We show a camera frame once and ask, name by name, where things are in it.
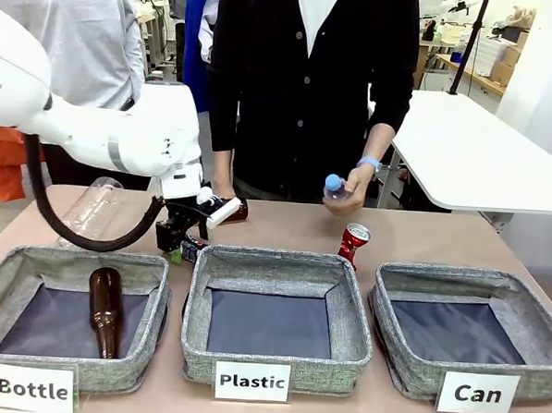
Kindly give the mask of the person's right hand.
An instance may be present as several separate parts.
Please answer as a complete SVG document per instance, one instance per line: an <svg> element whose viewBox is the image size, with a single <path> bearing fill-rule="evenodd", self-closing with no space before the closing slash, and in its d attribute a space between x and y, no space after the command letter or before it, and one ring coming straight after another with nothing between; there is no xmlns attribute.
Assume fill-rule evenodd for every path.
<svg viewBox="0 0 552 413"><path fill-rule="evenodd" d="M215 176L214 186L212 188L215 195L224 200L231 200L237 196L229 177Z"/></svg>

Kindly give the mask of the person's left hand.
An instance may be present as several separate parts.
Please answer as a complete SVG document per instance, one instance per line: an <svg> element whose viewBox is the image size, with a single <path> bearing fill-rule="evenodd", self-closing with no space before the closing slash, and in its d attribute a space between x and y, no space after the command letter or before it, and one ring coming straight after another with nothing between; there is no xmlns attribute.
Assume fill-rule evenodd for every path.
<svg viewBox="0 0 552 413"><path fill-rule="evenodd" d="M323 203L327 210L338 216L350 216L360 210L365 201L365 193L369 188L375 169L371 164L362 163L350 170L345 181L347 198L342 200L330 200L323 197Z"/></svg>

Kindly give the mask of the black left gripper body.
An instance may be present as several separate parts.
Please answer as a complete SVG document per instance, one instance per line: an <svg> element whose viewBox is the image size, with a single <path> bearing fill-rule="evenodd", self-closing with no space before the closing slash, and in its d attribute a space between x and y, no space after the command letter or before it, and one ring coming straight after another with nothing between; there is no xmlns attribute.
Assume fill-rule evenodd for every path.
<svg viewBox="0 0 552 413"><path fill-rule="evenodd" d="M207 246L209 237L206 223L209 216L197 204L165 200L164 206L168 212L167 219L155 223L157 248L168 252L181 249L186 253L198 253ZM195 225L200 227L200 239L189 234L189 230Z"/></svg>

